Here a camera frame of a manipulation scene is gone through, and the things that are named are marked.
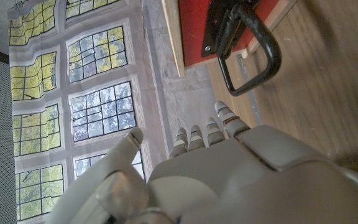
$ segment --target printed window backdrop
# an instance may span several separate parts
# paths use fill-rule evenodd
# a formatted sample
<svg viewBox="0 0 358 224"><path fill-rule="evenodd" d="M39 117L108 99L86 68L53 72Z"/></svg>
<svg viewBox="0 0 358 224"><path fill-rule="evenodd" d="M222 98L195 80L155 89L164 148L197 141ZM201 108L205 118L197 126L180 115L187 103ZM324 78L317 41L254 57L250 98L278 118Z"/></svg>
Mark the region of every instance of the printed window backdrop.
<svg viewBox="0 0 358 224"><path fill-rule="evenodd" d="M103 157L104 157L104 154L76 160L75 161L76 177L79 177L81 174L83 174L87 169L89 169L91 166L93 166L93 164L98 162ZM134 166L136 171L139 173L139 175L143 179L145 179L144 172L143 172L142 156L140 154L140 150L137 152L134 160L132 161L132 165Z"/></svg>
<svg viewBox="0 0 358 224"><path fill-rule="evenodd" d="M60 147L59 110L57 105L41 113L12 117L14 155L23 156Z"/></svg>
<svg viewBox="0 0 358 224"><path fill-rule="evenodd" d="M61 164L16 174L16 219L26 220L48 212L63 194Z"/></svg>
<svg viewBox="0 0 358 224"><path fill-rule="evenodd" d="M136 126L130 82L73 98L71 108L74 141Z"/></svg>
<svg viewBox="0 0 358 224"><path fill-rule="evenodd" d="M66 19L116 1L118 0L68 0L66 4Z"/></svg>
<svg viewBox="0 0 358 224"><path fill-rule="evenodd" d="M38 56L27 67L11 67L12 100L33 100L56 88L56 52Z"/></svg>
<svg viewBox="0 0 358 224"><path fill-rule="evenodd" d="M127 64L122 26L82 38L68 46L70 83Z"/></svg>
<svg viewBox="0 0 358 224"><path fill-rule="evenodd" d="M9 44L26 45L31 37L54 28L55 3L56 0L38 3L27 15L9 21Z"/></svg>

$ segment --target wooden surface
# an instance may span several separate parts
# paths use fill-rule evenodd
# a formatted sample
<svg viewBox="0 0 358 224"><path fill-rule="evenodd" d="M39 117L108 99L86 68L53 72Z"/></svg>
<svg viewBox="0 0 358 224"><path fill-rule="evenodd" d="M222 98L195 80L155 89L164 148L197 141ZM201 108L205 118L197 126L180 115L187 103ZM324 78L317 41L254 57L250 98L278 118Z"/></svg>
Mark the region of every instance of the wooden surface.
<svg viewBox="0 0 358 224"><path fill-rule="evenodd" d="M296 3L297 0L279 0L274 9L268 15L264 21L265 26L270 30L276 28L277 24L283 19L283 17L288 13L292 6ZM240 54L243 58L247 58L248 55L252 55L257 48L259 47L258 40L253 37L249 42L247 47L244 50L240 51Z"/></svg>
<svg viewBox="0 0 358 224"><path fill-rule="evenodd" d="M252 92L263 124L358 171L358 1L298 0L273 34L282 50L282 67ZM233 81L241 85L236 59L228 63ZM266 64L263 50L244 64L254 77ZM218 64L207 67L216 99L254 127L249 94L231 97Z"/></svg>
<svg viewBox="0 0 358 224"><path fill-rule="evenodd" d="M181 44L179 3L176 0L162 0L162 7L167 22L175 64L177 65L179 77L183 78L185 76L185 63L183 61Z"/></svg>

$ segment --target floor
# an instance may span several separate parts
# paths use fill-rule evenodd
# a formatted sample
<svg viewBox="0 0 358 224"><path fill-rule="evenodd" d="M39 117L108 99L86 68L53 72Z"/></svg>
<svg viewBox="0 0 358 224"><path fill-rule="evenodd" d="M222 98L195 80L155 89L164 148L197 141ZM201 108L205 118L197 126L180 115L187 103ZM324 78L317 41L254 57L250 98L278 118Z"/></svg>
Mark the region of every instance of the floor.
<svg viewBox="0 0 358 224"><path fill-rule="evenodd" d="M358 2L299 0L273 35L283 56L276 77L235 98L218 63L210 63L216 99L251 127L278 128L358 171ZM244 82L238 61L227 60L237 87ZM254 77L266 64L263 50L242 63L245 78Z"/></svg>
<svg viewBox="0 0 358 224"><path fill-rule="evenodd" d="M179 78L161 0L144 0L143 4L155 78L157 86L162 89L161 98L165 100L160 99L160 102L165 104L167 112L168 126L165 129L169 129L170 133L166 136L168 148L173 148L179 127L185 128L190 136L190 129L196 124L206 139L206 120L209 117L218 119L207 68L204 65L189 69L184 78Z"/></svg>

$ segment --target black metal handle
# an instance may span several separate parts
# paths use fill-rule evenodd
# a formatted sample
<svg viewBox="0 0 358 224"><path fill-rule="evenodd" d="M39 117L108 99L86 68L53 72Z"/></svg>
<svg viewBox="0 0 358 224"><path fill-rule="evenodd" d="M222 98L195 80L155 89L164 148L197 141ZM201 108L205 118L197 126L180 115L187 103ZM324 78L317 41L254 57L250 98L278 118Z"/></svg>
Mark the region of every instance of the black metal handle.
<svg viewBox="0 0 358 224"><path fill-rule="evenodd" d="M267 56L267 66L263 72L258 74L253 79L249 80L240 88L235 89L230 79L230 74L229 70L227 69L225 59L230 56L231 42L236 41L232 39L233 33L235 33L235 31L237 30L241 21L244 22L246 26L251 30L251 32L255 35L256 39L259 41L262 48L264 49L265 54ZM276 75L281 66L282 56L280 47L278 46L278 43L273 37L272 33L259 19L256 13L246 5L238 4L233 7L225 25L226 27L224 28L223 35L219 40L220 43L218 45L216 55L218 56L219 65L221 66L223 78L226 82L227 89L232 96L239 96L259 86L260 84L266 82L274 75Z"/></svg>

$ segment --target metal bracket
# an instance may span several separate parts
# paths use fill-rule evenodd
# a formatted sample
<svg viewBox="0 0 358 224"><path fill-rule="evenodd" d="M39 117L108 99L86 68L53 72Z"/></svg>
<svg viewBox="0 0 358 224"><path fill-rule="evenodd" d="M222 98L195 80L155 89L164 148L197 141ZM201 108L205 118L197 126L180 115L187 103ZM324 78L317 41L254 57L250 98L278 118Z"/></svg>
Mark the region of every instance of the metal bracket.
<svg viewBox="0 0 358 224"><path fill-rule="evenodd" d="M281 51L272 33L255 13L260 0L212 0L209 4L201 56L216 54L226 87L232 96L239 96L272 78L281 66ZM267 56L266 69L240 88L233 87L225 59L249 28Z"/></svg>

